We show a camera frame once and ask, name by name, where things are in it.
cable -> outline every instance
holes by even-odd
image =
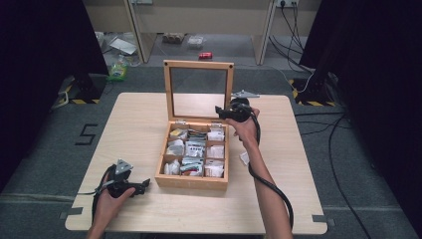
[[[345,108],[345,105],[343,104],[343,102],[341,100],[342,99],[341,93],[340,93],[341,90],[338,88],[337,83],[336,83],[336,82],[338,82],[338,77],[335,74],[330,73],[330,72],[328,72],[327,76],[330,79],[330,81],[327,81],[327,85],[331,86],[332,91],[335,92],[336,97],[338,98],[337,104],[339,106]]]
[[[310,83],[311,77],[312,77],[313,75],[314,75],[314,73],[308,77],[308,79],[307,79],[307,83],[305,84],[305,87],[304,87],[301,91],[298,91],[297,89],[295,89],[295,90],[296,90],[298,93],[303,93],[303,92],[305,92],[305,91],[307,90],[307,88],[308,88],[308,84]]]
[[[341,115],[344,112],[340,113],[303,113],[303,114],[295,114],[295,117],[306,117],[306,116],[315,116],[315,115]]]
[[[253,68],[256,68],[256,67],[268,67],[268,68],[272,68],[272,69],[274,69],[274,70],[277,70],[277,71],[279,71],[279,72],[283,75],[284,79],[285,79],[285,80],[286,80],[286,82],[289,84],[289,86],[290,86],[292,89],[294,89],[294,88],[292,87],[292,85],[290,84],[290,82],[289,82],[288,78],[286,77],[286,74],[285,74],[282,70],[280,70],[280,69],[277,69],[277,68],[272,67],[272,66],[267,66],[267,65],[252,66],[252,65],[237,64],[237,66],[253,67]]]
[[[247,106],[247,107],[240,106],[240,108],[242,108],[245,112],[249,113],[249,115],[251,116],[251,119],[254,121],[255,128],[257,129],[257,142],[258,142],[258,144],[260,144],[261,127],[260,127],[260,124],[258,123],[257,116],[255,116],[255,114],[252,112],[252,109],[249,106]],[[278,188],[275,184],[267,181],[266,179],[262,178],[257,173],[255,173],[255,171],[252,169],[251,163],[248,164],[248,170],[249,170],[249,173],[251,174],[251,176],[253,176],[255,179],[259,180],[264,185],[268,186],[270,189],[272,189],[274,192],[276,192],[283,199],[283,201],[285,202],[285,204],[288,208],[289,222],[290,222],[291,228],[293,229],[294,221],[295,221],[294,220],[294,212],[293,212],[292,204],[291,204],[289,198],[286,196],[286,194],[282,190],[280,190],[280,188]]]
[[[290,57],[290,51],[291,51],[291,48],[292,48],[292,43],[293,43],[293,36],[292,36],[292,39],[291,39],[291,43],[290,43],[290,45],[289,45],[289,50],[288,50],[288,59],[291,59],[291,57]],[[293,67],[291,66],[290,62],[291,62],[291,61],[288,61],[289,67],[290,67],[293,71],[298,72],[297,70],[293,69]]]
[[[283,15],[283,17],[285,18],[285,21],[286,21],[286,23],[288,24],[288,27],[289,27],[289,30],[291,31],[291,33],[292,33],[292,38],[293,38],[293,41],[303,50],[303,47],[302,47],[302,44],[301,44],[301,42],[300,42],[300,39],[298,39],[297,37],[296,37],[296,33],[295,33],[295,31],[294,30],[292,30],[292,27],[291,27],[291,25],[290,25],[290,22],[289,22],[289,20],[288,20],[288,18],[286,17],[286,15],[285,15],[285,11],[284,11],[284,5],[282,6],[282,15]]]
[[[319,121],[296,121],[297,123],[315,123],[315,124],[323,124],[323,125],[334,125],[334,124],[332,124],[332,123],[329,123],[329,122],[319,122]],[[347,126],[338,126],[338,127],[341,127],[341,128],[346,128],[346,129],[351,129],[351,128],[353,128],[353,127],[351,127],[351,126],[349,126],[349,127],[347,127]]]
[[[294,33],[296,32],[298,34],[299,45],[300,45],[300,47],[303,51],[304,47],[302,46],[301,35],[299,34],[299,26],[298,26],[298,15],[299,15],[298,3],[293,2],[292,4],[293,4],[293,13],[294,13],[294,17],[295,17]]]
[[[106,175],[111,171],[115,169],[115,164],[113,164],[112,166],[110,166],[105,173],[103,174],[102,180],[100,181],[100,185],[96,188],[96,190],[94,192],[86,192],[86,193],[78,193],[78,195],[93,195],[94,194],[94,199],[93,199],[93,208],[92,208],[92,221],[94,222],[94,216],[96,215],[96,210],[97,210],[97,203],[99,202],[99,197],[103,192],[103,183],[105,181]]]
[[[283,47],[283,48],[286,48],[286,49],[290,49],[292,52],[296,52],[296,53],[298,53],[298,54],[303,54],[303,52],[300,52],[300,51],[297,51],[297,50],[295,50],[295,49],[291,49],[291,48],[289,48],[289,47],[287,47],[287,46],[285,46],[285,45],[283,45],[282,43],[280,43],[278,40],[277,40],[277,38],[273,35],[273,39],[274,39],[274,41],[276,41],[281,47]]]
[[[291,61],[293,64],[295,64],[297,67],[299,67],[299,68],[301,68],[302,70],[304,70],[305,72],[308,72],[308,73],[312,73],[310,70],[308,70],[307,68],[305,68],[305,67],[303,67],[303,66],[301,66],[300,64],[298,64],[297,62],[295,62],[292,58],[290,58],[288,55],[286,55],[282,50],[280,50],[280,48],[278,48],[277,46],[276,46],[276,44],[274,44],[274,42],[273,42],[273,40],[271,39],[271,37],[269,37],[269,40],[270,40],[270,42],[271,42],[271,44],[273,45],[273,47],[276,49],[276,51],[280,54],[280,55],[282,55],[282,56],[284,56],[285,58],[287,58],[288,59],[288,61]]]
[[[109,90],[106,91],[106,86],[109,86],[109,85],[111,85],[111,89],[109,89]],[[103,90],[103,94],[104,95],[108,95],[108,94],[111,93],[111,91],[113,89],[114,89],[114,82],[113,81],[107,81],[106,84],[105,84],[105,89]]]
[[[321,129],[321,130],[317,130],[317,131],[311,131],[311,132],[304,132],[304,133],[301,133],[301,135],[309,135],[309,134],[313,134],[313,133],[317,133],[317,132],[322,132],[322,131],[325,131],[325,130],[327,130],[331,125],[335,125],[335,123],[338,121],[338,119],[336,119],[334,122],[332,122],[332,123],[328,123],[327,124],[327,126],[324,128],[324,129]]]
[[[370,239],[370,235],[368,233],[368,231],[366,230],[365,226],[363,225],[362,221],[360,220],[359,216],[357,215],[357,213],[354,211],[354,209],[351,207],[350,202],[348,201],[347,197],[345,196],[343,190],[341,189],[341,186],[339,184],[338,178],[337,178],[337,174],[335,173],[335,169],[334,169],[334,164],[332,162],[332,153],[331,153],[331,140],[332,140],[332,135],[335,132],[335,129],[337,128],[338,123],[344,118],[345,114],[341,116],[340,119],[338,119],[335,124],[334,127],[332,128],[331,133],[329,134],[329,139],[328,139],[328,156],[329,156],[329,163],[331,166],[331,170],[332,170],[332,174],[334,176],[334,181],[335,184],[337,185],[338,191],[340,192],[341,196],[344,198],[345,203],[347,204],[348,208],[350,208],[350,211],[353,213],[354,217],[356,218],[357,222],[359,223],[360,227],[362,228],[363,232],[365,233],[366,237],[368,239]]]

box on shelf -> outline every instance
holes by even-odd
[[[229,107],[233,71],[233,63],[164,61],[168,126],[155,172],[160,187],[227,189],[229,127],[215,107]],[[189,92],[192,86],[198,92]]]

green item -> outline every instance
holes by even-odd
[[[124,56],[120,55],[118,61],[112,64],[109,69],[109,76],[106,78],[112,82],[122,82],[126,79],[127,63],[124,60]]]

black controller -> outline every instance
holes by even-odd
[[[251,116],[251,111],[249,101],[246,98],[233,99],[228,110],[215,107],[215,113],[218,114],[219,119],[233,119],[238,122],[246,121]]]
[[[127,179],[130,176],[131,169],[132,166],[121,159],[109,169],[106,188],[112,197],[120,197],[131,187],[134,187],[135,191],[130,197],[145,193],[145,189],[149,186],[150,179],[148,178],[141,183],[128,182]]]

red item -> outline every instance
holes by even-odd
[[[212,52],[200,53],[199,59],[212,59]]]

